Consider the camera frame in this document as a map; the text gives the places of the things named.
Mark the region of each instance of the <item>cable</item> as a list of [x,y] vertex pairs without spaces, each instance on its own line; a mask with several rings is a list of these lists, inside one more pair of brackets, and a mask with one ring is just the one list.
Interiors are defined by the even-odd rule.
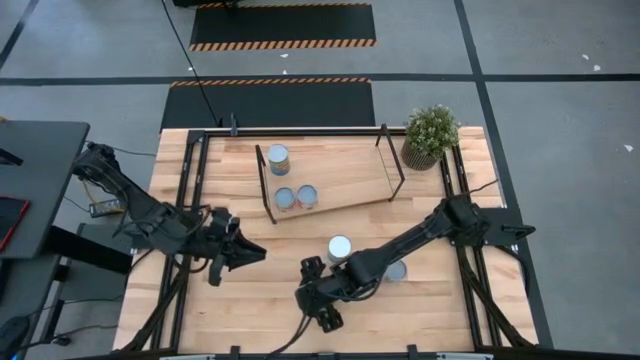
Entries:
[[522,268],[522,277],[524,279],[524,292],[527,294],[527,296],[529,296],[529,267],[527,266],[527,263],[517,252],[511,250],[510,248],[504,245],[498,245],[496,246],[496,248],[498,248],[498,250],[501,250],[505,254],[510,255],[514,259],[518,260],[518,262],[520,263],[520,267]]
[[193,76],[195,77],[196,81],[198,82],[198,87],[200,88],[200,93],[202,93],[202,98],[204,99],[204,102],[207,104],[207,109],[209,109],[209,113],[211,114],[211,117],[213,118],[213,122],[216,124],[216,126],[222,127],[222,123],[218,122],[218,118],[216,117],[216,114],[213,112],[213,108],[211,107],[211,103],[209,103],[209,98],[207,98],[207,94],[204,92],[204,87],[202,87],[202,82],[200,81],[200,77],[198,77],[198,72],[196,71],[196,67],[193,66],[193,63],[191,62],[191,58],[189,57],[189,54],[187,53],[187,50],[185,49],[184,44],[182,43],[182,40],[180,39],[180,35],[178,34],[178,30],[176,30],[176,27],[173,24],[173,20],[171,19],[171,15],[169,15],[169,9],[167,9],[167,4],[165,3],[165,0],[160,0],[160,2],[162,3],[162,7],[164,8],[164,13],[167,14],[167,19],[169,20],[169,24],[171,24],[171,29],[173,29],[173,33],[176,35],[176,39],[178,39],[178,43],[180,44],[180,48],[182,49],[182,53],[184,54],[184,57],[189,62],[189,66],[191,67],[191,70],[193,71]]
[[477,188],[477,189],[469,190],[469,191],[467,191],[467,192],[463,192],[463,193],[460,193],[460,194],[458,194],[458,195],[469,195],[469,194],[473,194],[474,192],[477,192],[477,191],[483,190],[483,189],[484,189],[484,188],[486,188],[487,186],[489,186],[489,185],[493,185],[493,184],[497,183],[498,181],[500,181],[500,180],[495,179],[495,180],[493,180],[493,181],[491,181],[491,182],[488,182],[488,183],[486,183],[486,184],[484,184],[484,185],[480,186],[480,187],[479,187],[479,188]]
[[272,352],[270,352],[269,354],[267,354],[267,356],[264,357],[265,360],[273,358],[277,355],[280,355],[281,353],[283,353],[284,351],[286,351],[291,345],[293,345],[296,341],[298,341],[298,339],[300,339],[300,337],[302,337],[302,335],[304,334],[305,331],[307,331],[307,328],[309,327],[309,324],[311,324],[311,317],[307,318],[304,313],[302,315],[302,319],[300,320],[300,325],[298,325],[298,328],[296,329],[296,332],[293,334],[293,336],[291,337],[291,339],[289,341],[287,341],[286,344],[282,345],[281,347],[273,350]]
[[[85,140],[84,142],[85,143],[95,143],[95,142],[90,141],[90,140]],[[123,152],[125,154],[156,157],[156,154],[152,154],[152,153],[143,153],[143,152],[125,150],[125,149],[117,148],[117,147],[111,146],[111,145],[109,145],[109,147],[112,148],[113,150],[117,150],[117,151]]]
[[77,202],[75,202],[75,201],[73,201],[73,200],[69,199],[69,198],[68,198],[68,197],[66,197],[66,196],[64,197],[64,199],[65,199],[65,200],[67,200],[68,202],[72,203],[73,205],[75,205],[78,209],[80,209],[80,210],[82,210],[82,211],[84,211],[84,212],[86,212],[86,213],[89,213],[89,210],[87,210],[87,209],[83,208],[82,206],[78,205],[78,203],[77,203]]
[[[112,298],[96,298],[96,299],[82,299],[82,300],[70,300],[70,301],[65,301],[64,304],[65,305],[69,305],[69,304],[78,304],[78,303],[84,303],[84,302],[100,302],[100,301],[116,301],[120,298],[124,297],[124,294],[112,297]],[[42,309],[38,309],[35,311],[30,312],[29,314],[27,314],[25,317],[31,317],[34,314],[37,314],[39,312],[45,311],[45,310],[49,310],[49,309],[53,309],[54,307],[56,307],[56,305],[51,305],[51,306],[47,306],[47,307],[43,307]]]
[[118,325],[108,325],[108,326],[104,326],[104,325],[89,325],[89,326],[83,326],[83,327],[80,327],[80,328],[77,328],[77,329],[74,329],[74,330],[71,330],[71,331],[60,333],[60,334],[54,336],[53,338],[51,338],[49,340],[36,341],[34,343],[31,343],[31,344],[20,346],[19,348],[15,349],[15,352],[18,353],[19,351],[22,351],[22,350],[28,349],[28,348],[32,348],[34,346],[50,344],[52,341],[54,341],[54,340],[56,340],[58,338],[66,337],[66,336],[73,335],[73,334],[77,334],[77,333],[79,333],[81,331],[85,331],[85,330],[89,330],[89,329],[103,329],[103,330],[106,330],[106,329],[115,329],[117,327],[118,327]]
[[204,264],[202,264],[202,266],[200,266],[197,269],[187,269],[184,267],[184,265],[182,265],[181,263],[178,262],[178,260],[176,260],[175,255],[173,257],[171,257],[171,260],[173,261],[173,264],[180,270],[186,270],[189,271],[190,274],[197,274],[201,271],[203,271],[204,269],[207,268],[207,266],[209,265],[209,260],[210,259],[205,259]]
[[326,292],[322,292],[322,295],[324,295],[326,297],[330,297],[332,299],[342,300],[342,301],[365,301],[365,300],[371,298],[373,295],[375,295],[376,292],[378,291],[378,288],[380,288],[380,284],[382,284],[382,278],[379,278],[377,281],[378,282],[373,287],[373,290],[371,290],[368,294],[366,294],[364,296],[357,297],[357,298],[353,298],[353,297],[349,297],[349,296],[333,295],[331,293],[326,293]]
[[93,195],[91,195],[91,191],[89,191],[89,185],[87,185],[87,182],[85,180],[82,180],[82,186],[84,186],[84,192],[87,193],[87,196],[89,197],[89,200],[91,200],[91,203],[96,204],[97,201],[93,197]]

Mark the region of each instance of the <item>wooden tabletop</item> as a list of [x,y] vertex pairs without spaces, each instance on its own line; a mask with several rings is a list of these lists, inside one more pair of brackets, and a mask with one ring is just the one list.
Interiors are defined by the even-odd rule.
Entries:
[[[174,202],[180,179],[188,130],[164,130],[150,193],[161,201]],[[393,139],[400,149],[403,138]],[[407,178],[397,198],[279,221],[273,225],[262,205],[255,145],[284,143],[290,156],[305,156],[326,149],[373,146],[375,137],[289,136],[284,138],[216,137],[209,145],[202,204],[226,206],[240,217],[245,236],[267,249],[265,261],[223,273],[220,287],[207,283],[207,272],[194,274],[184,311],[181,353],[229,353],[232,345],[242,352],[268,353],[286,343],[301,312],[294,291],[300,281],[300,260],[319,255],[326,258],[329,239],[337,234],[352,240],[353,249],[379,246],[422,221],[444,196],[438,166],[426,172],[403,168]],[[483,129],[460,130],[460,147],[469,188],[496,178]],[[388,151],[385,141],[381,152]],[[383,156],[390,181],[398,180],[395,164]],[[450,166],[453,164],[451,154]],[[193,157],[195,178],[197,155]],[[193,180],[187,194],[191,199]],[[459,191],[454,176],[454,188]],[[473,194],[482,207],[502,206],[498,185]],[[484,250],[493,297],[521,334],[536,342],[519,264],[488,247]],[[473,348],[455,249],[446,239],[407,256],[408,277],[383,284],[364,302],[337,302],[343,328],[324,334],[312,322],[288,352],[404,352],[408,344],[419,351],[468,351]],[[152,253],[129,278],[114,348],[125,345],[156,305],[164,256]],[[479,300],[483,339],[489,333]],[[167,311],[163,345],[168,344],[173,309]]]

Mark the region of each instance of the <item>desk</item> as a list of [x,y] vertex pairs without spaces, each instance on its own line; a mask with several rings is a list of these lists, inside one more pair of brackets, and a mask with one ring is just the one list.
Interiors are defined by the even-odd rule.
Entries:
[[[0,195],[31,202],[0,252],[0,261],[9,262],[8,274],[2,275],[7,281],[0,294],[0,326],[43,307],[61,255],[121,273],[130,267],[129,255],[52,225],[88,131],[88,124],[78,122],[0,123],[0,145],[23,160],[20,166],[0,165]],[[31,341],[39,315],[33,314],[24,344]]]
[[[176,199],[187,134],[188,130],[162,133],[150,187],[150,193],[162,201]],[[462,128],[460,137],[469,188],[494,180],[482,128]],[[393,141],[399,149],[403,138],[394,137]],[[432,212],[444,197],[438,166],[426,172],[403,168],[407,181],[393,202],[271,223],[260,195],[256,144],[284,143],[291,156],[305,156],[313,152],[317,155],[328,147],[373,146],[374,142],[375,136],[212,138],[200,203],[228,207],[241,218],[245,236],[268,253],[265,261],[223,274],[219,288],[208,285],[207,272],[190,277],[180,353],[229,353],[232,345],[241,346],[243,353],[267,353],[278,348],[289,340],[300,321],[294,291],[300,281],[301,259],[325,255],[329,239],[336,234],[350,237],[354,250],[379,246]],[[451,154],[448,156],[452,168],[454,162]],[[194,189],[197,160],[198,155],[194,155],[187,204]],[[385,164],[393,177],[395,164],[386,160]],[[454,188],[459,189],[455,181]],[[497,185],[474,193],[473,200],[482,207],[500,207],[503,203]],[[536,342],[519,264],[494,248],[486,248],[484,255],[496,303],[525,338]],[[345,326],[324,334],[314,322],[287,352],[405,352],[408,344],[416,344],[421,352],[472,350],[455,249],[445,239],[439,239],[405,261],[409,271],[406,281],[386,283],[376,296],[364,302],[336,303]],[[154,308],[163,264],[164,256],[154,253],[131,274],[114,348],[125,345]],[[476,303],[483,338],[488,339],[484,311],[478,300]],[[172,316],[173,310],[169,309],[162,346],[168,345]]]

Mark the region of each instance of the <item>leaves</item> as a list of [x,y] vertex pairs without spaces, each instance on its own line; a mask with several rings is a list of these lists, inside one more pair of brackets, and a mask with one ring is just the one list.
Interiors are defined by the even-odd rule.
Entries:
[[458,143],[458,128],[451,109],[442,105],[414,110],[409,116],[407,141],[421,155],[442,158],[445,149]]

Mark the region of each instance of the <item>potted plant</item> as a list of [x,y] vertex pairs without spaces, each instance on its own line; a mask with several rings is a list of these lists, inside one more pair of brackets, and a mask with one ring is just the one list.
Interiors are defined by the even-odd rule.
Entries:
[[409,116],[402,161],[414,170],[427,170],[458,143],[458,127],[451,109],[442,105],[415,110]]

